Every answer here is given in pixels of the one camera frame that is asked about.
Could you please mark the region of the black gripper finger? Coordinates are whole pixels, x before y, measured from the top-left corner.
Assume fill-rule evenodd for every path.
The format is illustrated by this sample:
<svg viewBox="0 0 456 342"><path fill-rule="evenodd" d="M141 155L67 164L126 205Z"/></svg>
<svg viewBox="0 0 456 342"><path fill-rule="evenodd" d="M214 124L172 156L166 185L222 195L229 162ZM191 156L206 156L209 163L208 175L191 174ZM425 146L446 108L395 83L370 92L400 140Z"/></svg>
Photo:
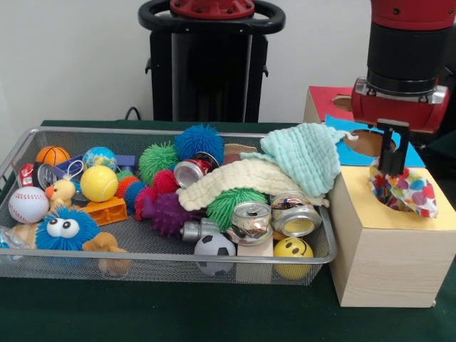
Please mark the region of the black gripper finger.
<svg viewBox="0 0 456 342"><path fill-rule="evenodd" d="M378 161L378 169L382 173L389 173L391 138L393 135L393 128L391 126L379 126L378 128L383 131L383 138L380 148L380 157Z"/></svg>
<svg viewBox="0 0 456 342"><path fill-rule="evenodd" d="M400 144L393 152L392 166L390 170L390 174L392 176L403 174L410 139L410 130L408 128L397 128L396 132L400 135Z"/></svg>

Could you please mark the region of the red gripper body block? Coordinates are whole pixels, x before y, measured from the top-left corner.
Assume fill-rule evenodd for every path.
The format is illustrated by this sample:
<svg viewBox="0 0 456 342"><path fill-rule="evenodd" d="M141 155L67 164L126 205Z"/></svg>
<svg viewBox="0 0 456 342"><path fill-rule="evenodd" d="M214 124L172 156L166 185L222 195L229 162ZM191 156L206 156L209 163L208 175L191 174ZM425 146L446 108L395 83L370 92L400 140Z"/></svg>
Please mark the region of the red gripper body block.
<svg viewBox="0 0 456 342"><path fill-rule="evenodd" d="M441 103L424 103L382 98L358 93L351 95L353 118L356 122L377 125L378 119L407 123L411 131L434 133L440 127L449 103L447 87L438 87Z"/></svg>

